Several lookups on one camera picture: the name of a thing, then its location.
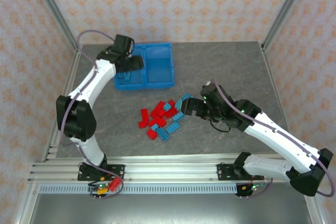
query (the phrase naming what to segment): patterned wallpaper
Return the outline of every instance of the patterned wallpaper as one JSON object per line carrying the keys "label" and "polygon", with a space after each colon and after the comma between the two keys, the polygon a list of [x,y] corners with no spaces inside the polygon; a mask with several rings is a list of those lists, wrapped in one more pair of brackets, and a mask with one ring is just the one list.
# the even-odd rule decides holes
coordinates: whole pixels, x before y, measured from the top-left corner
{"label": "patterned wallpaper", "polygon": [[72,49],[43,0],[0,0],[0,223],[13,223],[55,120]]}
{"label": "patterned wallpaper", "polygon": [[[291,132],[334,153],[336,181],[336,0],[297,0],[267,55]],[[336,196],[323,207],[336,223]]]}
{"label": "patterned wallpaper", "polygon": [[[144,41],[262,42],[285,0],[56,0],[72,33]],[[109,43],[87,35],[84,44]]]}

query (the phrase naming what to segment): blue tray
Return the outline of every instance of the blue tray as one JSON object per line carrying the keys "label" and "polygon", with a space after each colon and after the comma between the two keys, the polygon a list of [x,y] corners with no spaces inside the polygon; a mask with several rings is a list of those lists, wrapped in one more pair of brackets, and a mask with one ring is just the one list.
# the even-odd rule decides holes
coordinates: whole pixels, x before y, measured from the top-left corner
{"label": "blue tray", "polygon": [[171,43],[136,44],[132,55],[141,55],[144,68],[114,77],[118,90],[165,89],[175,85]]}

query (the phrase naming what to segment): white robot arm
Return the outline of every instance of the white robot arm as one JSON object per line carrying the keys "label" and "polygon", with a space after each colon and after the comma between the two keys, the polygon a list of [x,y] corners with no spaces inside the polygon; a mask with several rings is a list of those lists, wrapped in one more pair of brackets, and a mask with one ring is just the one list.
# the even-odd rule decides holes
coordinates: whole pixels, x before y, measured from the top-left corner
{"label": "white robot arm", "polygon": [[[92,68],[82,83],[69,94],[69,97],[73,99],[75,95],[82,89],[82,87],[88,83],[93,74],[96,73],[95,78],[89,85],[84,89],[83,92],[76,98],[77,101],[85,100],[89,103],[91,109],[96,101],[97,96],[100,94],[101,90],[105,85],[116,75],[116,66],[110,63],[108,60],[100,59],[96,60],[96,68]],[[85,156],[95,165],[99,166],[104,159],[104,153],[98,146],[95,135],[82,141],[76,137],[71,137],[71,141],[77,143],[78,147],[81,147]]]}
{"label": "white robot arm", "polygon": [[[141,56],[131,56],[132,43],[134,45],[131,38],[117,35],[114,44],[98,54],[95,67],[83,82],[67,97],[61,95],[56,101],[58,129],[78,146],[89,174],[107,169],[106,156],[94,135],[97,123],[92,107],[97,96],[117,73],[144,66]],[[285,159],[279,161],[241,153],[234,164],[224,164],[221,168],[222,180],[249,180],[252,176],[278,178],[289,181],[305,195],[315,195],[325,173],[328,175],[327,167],[333,156],[328,149],[318,150],[301,142],[250,101],[234,102],[216,82],[203,86],[201,96],[203,100],[184,100],[181,111],[211,122],[223,121],[261,140]],[[333,194],[332,183],[330,195]]]}
{"label": "white robot arm", "polygon": [[209,82],[201,90],[203,100],[188,98],[182,102],[181,111],[211,122],[222,121],[271,147],[285,161],[260,158],[251,153],[241,153],[234,164],[220,164],[220,180],[251,180],[252,176],[265,176],[288,181],[297,191],[314,196],[327,174],[334,194],[334,184],[327,171],[333,154],[326,148],[318,150],[282,129],[265,112],[248,100],[234,102],[217,82]]}
{"label": "white robot arm", "polygon": [[97,123],[92,107],[97,96],[117,73],[139,70],[144,66],[141,56],[131,56],[132,43],[134,46],[133,39],[116,35],[114,44],[98,54],[95,66],[82,83],[67,97],[60,95],[56,100],[58,129],[61,130],[65,121],[64,134],[79,148],[88,167],[92,164],[102,169],[107,167],[106,156],[94,135]]}

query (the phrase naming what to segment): black bracket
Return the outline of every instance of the black bracket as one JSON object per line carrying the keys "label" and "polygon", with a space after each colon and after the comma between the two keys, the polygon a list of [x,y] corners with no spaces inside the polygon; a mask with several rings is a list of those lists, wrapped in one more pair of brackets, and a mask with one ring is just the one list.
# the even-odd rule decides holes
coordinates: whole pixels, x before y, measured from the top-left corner
{"label": "black bracket", "polygon": [[[124,179],[125,165],[106,165],[105,169]],[[106,180],[108,181],[115,178],[114,176],[101,172],[86,163],[79,164],[78,181],[99,181],[101,177],[106,177]]]}
{"label": "black bracket", "polygon": [[[235,172],[234,164],[224,164],[220,163],[217,165],[217,176],[218,180],[226,181],[226,180],[252,180],[252,176],[247,172],[237,173]],[[261,180],[263,181],[262,176],[254,176],[253,181]]]}
{"label": "black bracket", "polygon": [[251,153],[242,152],[233,164],[220,163],[217,165],[218,180],[263,180],[262,176],[253,176],[244,170],[244,163]]}

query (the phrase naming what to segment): gray countertop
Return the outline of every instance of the gray countertop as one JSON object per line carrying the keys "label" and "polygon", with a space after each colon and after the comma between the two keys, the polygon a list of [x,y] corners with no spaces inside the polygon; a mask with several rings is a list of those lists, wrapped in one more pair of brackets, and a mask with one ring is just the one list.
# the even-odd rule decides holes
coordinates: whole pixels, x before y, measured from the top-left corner
{"label": "gray countertop", "polygon": [[[106,45],[85,45],[83,50],[95,58]],[[98,96],[93,113],[97,120],[96,138],[107,156],[143,156],[209,154],[237,152],[272,152],[261,141],[236,129],[221,133],[209,122],[185,116],[167,142],[155,141],[139,129],[140,110],[151,111],[160,101],[177,101],[185,93],[201,98],[200,90],[208,80],[218,83],[234,99],[248,99],[259,106],[281,127],[286,128],[257,42],[173,43],[175,86],[170,89],[118,91],[111,80]],[[74,86],[91,69],[80,58]],[[226,129],[224,124],[219,128]],[[80,157],[75,146],[58,149],[57,157]]]}

